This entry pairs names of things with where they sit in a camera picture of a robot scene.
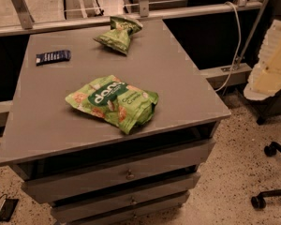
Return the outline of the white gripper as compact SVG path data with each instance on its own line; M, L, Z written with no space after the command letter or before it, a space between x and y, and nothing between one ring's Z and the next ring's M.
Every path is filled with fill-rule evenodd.
M267 30L255 64L247 80L244 96L262 101L281 90L281 21L274 20Z

